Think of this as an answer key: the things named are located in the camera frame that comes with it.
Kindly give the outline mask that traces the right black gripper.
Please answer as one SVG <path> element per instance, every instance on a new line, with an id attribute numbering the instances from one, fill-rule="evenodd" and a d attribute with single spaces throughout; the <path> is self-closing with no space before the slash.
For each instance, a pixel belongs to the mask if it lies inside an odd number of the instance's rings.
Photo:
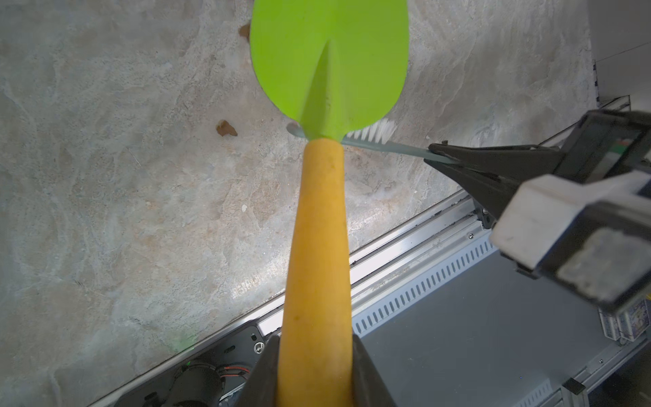
<path id="1" fill-rule="evenodd" d="M 466 148 L 433 143 L 429 150 L 451 159 L 425 163 L 459 184 L 498 220 L 523 176 L 554 175 L 579 184 L 632 171 L 650 174 L 650 113 L 590 110 L 561 149 L 537 145 Z"/>

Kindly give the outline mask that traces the green leaf trowel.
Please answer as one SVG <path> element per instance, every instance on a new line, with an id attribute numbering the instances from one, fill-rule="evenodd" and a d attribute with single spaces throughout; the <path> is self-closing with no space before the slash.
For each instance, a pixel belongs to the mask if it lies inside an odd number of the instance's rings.
<path id="1" fill-rule="evenodd" d="M 257 1 L 254 73 L 303 129 L 298 209 L 276 379 L 278 406 L 354 404 L 344 148 L 398 102 L 409 64 L 405 1 Z"/>

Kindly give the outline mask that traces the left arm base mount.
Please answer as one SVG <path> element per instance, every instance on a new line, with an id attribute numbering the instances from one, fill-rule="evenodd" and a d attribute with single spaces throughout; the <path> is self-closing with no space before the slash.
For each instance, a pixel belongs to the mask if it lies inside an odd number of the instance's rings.
<path id="1" fill-rule="evenodd" d="M 118 406 L 219 406 L 244 385 L 265 346 L 249 322 L 121 396 Z"/>

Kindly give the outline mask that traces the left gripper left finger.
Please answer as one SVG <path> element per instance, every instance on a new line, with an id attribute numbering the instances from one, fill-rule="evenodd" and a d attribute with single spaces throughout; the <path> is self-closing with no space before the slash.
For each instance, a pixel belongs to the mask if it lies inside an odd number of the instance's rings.
<path id="1" fill-rule="evenodd" d="M 275 407 L 280 336 L 274 335 L 264 347 L 250 378 L 242 389 L 236 407 Z"/>

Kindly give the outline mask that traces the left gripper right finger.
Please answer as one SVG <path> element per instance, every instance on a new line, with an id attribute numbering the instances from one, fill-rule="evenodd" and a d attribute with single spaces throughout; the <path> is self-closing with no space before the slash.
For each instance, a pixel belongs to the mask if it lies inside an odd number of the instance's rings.
<path id="1" fill-rule="evenodd" d="M 358 335 L 353 335 L 353 390 L 357 407 L 396 407 Z"/>

